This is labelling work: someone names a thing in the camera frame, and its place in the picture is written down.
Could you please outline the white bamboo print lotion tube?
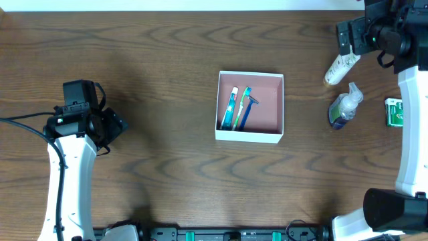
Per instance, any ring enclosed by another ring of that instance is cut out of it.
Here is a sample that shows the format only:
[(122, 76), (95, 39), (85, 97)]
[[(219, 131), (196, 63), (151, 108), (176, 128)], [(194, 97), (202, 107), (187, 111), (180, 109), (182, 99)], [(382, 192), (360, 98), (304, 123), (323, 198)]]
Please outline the white bamboo print lotion tube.
[(334, 86), (340, 83), (359, 60), (360, 55), (355, 55), (352, 52), (343, 56), (338, 55), (324, 75), (325, 85)]

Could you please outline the clear foam pump bottle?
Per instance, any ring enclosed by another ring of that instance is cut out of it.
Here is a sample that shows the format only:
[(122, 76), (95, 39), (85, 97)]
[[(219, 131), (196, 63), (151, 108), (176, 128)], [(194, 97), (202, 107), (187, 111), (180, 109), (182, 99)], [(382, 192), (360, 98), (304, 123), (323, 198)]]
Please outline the clear foam pump bottle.
[(333, 129), (341, 129), (355, 117), (358, 105), (363, 101), (363, 93), (354, 82), (349, 84), (349, 93), (340, 94), (329, 106), (328, 121)]

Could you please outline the green toothpaste tube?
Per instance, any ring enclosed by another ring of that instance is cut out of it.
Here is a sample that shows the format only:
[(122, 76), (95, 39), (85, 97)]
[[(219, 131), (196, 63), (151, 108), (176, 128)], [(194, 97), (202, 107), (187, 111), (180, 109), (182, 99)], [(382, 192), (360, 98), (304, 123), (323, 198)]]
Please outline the green toothpaste tube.
[(222, 131), (230, 131), (232, 129), (231, 123), (233, 120), (233, 113), (235, 109), (235, 103), (236, 103), (238, 91), (239, 91), (238, 87), (234, 86), (232, 88), (232, 91), (229, 97), (229, 102), (227, 104), (227, 108), (220, 126), (220, 129)]

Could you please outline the green white toothbrush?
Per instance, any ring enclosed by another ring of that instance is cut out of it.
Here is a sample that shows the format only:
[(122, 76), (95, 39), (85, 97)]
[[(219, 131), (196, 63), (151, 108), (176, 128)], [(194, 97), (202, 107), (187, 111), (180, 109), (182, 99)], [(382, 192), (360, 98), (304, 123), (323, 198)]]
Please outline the green white toothbrush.
[(247, 87), (245, 88), (245, 90), (243, 91), (243, 94), (242, 94), (242, 97), (241, 97), (241, 100), (240, 100), (240, 103), (239, 103), (239, 110), (238, 110), (237, 116), (236, 116), (236, 118), (235, 118), (235, 122), (234, 122), (234, 124), (233, 124), (232, 131), (235, 131), (235, 130), (236, 130), (236, 128), (237, 128), (237, 124), (238, 124), (238, 122), (239, 122), (239, 118), (240, 118), (240, 115), (241, 115), (242, 110), (243, 110), (244, 99), (245, 99), (246, 97), (248, 97), (248, 96), (250, 95), (250, 93), (251, 93), (251, 87), (248, 87), (248, 86), (247, 86)]

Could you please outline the blue disposable razor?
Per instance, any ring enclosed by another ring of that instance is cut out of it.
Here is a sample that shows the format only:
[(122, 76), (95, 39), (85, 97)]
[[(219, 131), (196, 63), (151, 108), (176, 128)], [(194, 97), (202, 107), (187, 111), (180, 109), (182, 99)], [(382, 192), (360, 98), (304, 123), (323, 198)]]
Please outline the blue disposable razor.
[(243, 119), (241, 121), (241, 124), (240, 124), (240, 126), (238, 128), (238, 131), (243, 131), (244, 130), (245, 124), (246, 124), (247, 119), (249, 117), (249, 114), (251, 112), (252, 105), (253, 104), (256, 104), (256, 105), (259, 104), (259, 102), (254, 97), (252, 97), (252, 96), (248, 96), (248, 99), (249, 99), (249, 104), (248, 104), (248, 106), (247, 106), (247, 108), (245, 110), (245, 114), (244, 114)]

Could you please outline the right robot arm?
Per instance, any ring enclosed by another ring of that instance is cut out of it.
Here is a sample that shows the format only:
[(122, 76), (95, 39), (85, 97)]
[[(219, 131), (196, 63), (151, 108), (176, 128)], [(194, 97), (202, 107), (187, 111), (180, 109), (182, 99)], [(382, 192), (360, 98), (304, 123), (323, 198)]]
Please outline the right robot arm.
[(379, 51), (394, 68), (403, 103), (403, 143), (395, 188), (370, 188), (363, 206), (332, 219), (330, 240), (398, 240), (427, 231), (427, 2), (366, 0), (364, 16), (336, 26), (339, 55), (327, 71), (339, 83), (358, 57)]

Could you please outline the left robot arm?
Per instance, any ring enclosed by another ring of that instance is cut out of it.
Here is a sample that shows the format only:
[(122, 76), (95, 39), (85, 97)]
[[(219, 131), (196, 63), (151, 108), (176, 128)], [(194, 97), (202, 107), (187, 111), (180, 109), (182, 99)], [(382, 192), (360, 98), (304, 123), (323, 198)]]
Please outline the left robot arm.
[(98, 151), (127, 129), (111, 108), (80, 103), (56, 109), (43, 132), (49, 140), (49, 189), (40, 240), (97, 240), (91, 215)]

